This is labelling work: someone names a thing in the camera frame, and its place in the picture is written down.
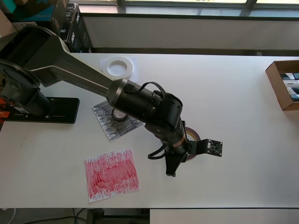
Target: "wall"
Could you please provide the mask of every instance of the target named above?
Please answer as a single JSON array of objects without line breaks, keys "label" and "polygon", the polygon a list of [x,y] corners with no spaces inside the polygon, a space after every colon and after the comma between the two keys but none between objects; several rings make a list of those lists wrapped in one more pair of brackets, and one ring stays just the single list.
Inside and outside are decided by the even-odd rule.
[{"label": "wall", "polygon": [[299,49],[299,21],[85,17],[95,48]]}]

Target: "white table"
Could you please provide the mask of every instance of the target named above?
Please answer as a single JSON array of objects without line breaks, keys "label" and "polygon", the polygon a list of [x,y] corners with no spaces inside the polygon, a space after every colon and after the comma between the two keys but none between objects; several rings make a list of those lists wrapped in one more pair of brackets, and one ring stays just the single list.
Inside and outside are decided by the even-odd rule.
[{"label": "white table", "polygon": [[[99,67],[108,54],[79,54]],[[74,125],[5,122],[1,207],[224,208],[299,206],[299,112],[283,112],[265,69],[293,57],[125,55],[140,83],[156,81],[183,102],[182,119],[223,157],[200,155],[175,178],[147,155],[161,146],[144,127],[110,143],[92,106],[103,97],[60,82],[46,96],[80,99]],[[88,202],[84,158],[132,147],[141,189]]]}]

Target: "black box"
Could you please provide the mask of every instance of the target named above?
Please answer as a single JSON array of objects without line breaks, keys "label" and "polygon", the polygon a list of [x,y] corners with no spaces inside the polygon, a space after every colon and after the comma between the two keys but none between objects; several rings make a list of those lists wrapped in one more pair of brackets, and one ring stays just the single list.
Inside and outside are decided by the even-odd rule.
[{"label": "black box", "polygon": [[64,21],[60,32],[60,38],[66,43],[70,52],[82,53],[84,52],[83,45],[80,41],[77,30],[74,27],[73,22]]},{"label": "black box", "polygon": [[24,6],[17,6],[6,16],[15,27],[21,28],[27,22],[35,22],[38,26],[48,28],[59,35],[68,2],[69,0],[29,0]]},{"label": "black box", "polygon": [[85,23],[80,14],[80,9],[78,4],[70,3],[67,7],[65,14],[66,21],[72,21],[75,25],[75,28],[79,34],[80,40],[84,47],[84,52],[91,53],[91,48],[93,47],[90,37],[88,35]]},{"label": "black box", "polygon": [[66,8],[66,13],[65,13],[64,20],[74,22],[76,13],[80,13],[80,9],[79,9],[78,4],[69,3],[67,8]]}]

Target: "black scribbled paper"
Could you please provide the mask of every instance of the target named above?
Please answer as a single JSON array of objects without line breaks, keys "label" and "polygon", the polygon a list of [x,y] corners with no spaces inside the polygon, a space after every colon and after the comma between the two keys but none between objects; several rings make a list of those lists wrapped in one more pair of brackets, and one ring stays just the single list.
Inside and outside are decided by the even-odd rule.
[{"label": "black scribbled paper", "polygon": [[141,121],[130,116],[123,122],[116,121],[112,118],[112,110],[113,108],[107,101],[93,107],[93,111],[110,142],[143,125]]}]

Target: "paper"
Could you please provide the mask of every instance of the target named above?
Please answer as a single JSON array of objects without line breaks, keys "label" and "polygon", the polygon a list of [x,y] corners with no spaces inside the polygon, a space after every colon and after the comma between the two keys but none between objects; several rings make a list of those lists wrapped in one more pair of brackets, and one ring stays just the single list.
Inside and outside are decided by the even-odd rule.
[{"label": "paper", "polygon": [[139,190],[131,149],[85,159],[89,202]]},{"label": "paper", "polygon": [[143,125],[141,121],[130,116],[125,121],[116,121],[112,117],[112,110],[113,108],[107,101],[93,107],[93,111],[110,142]]}]

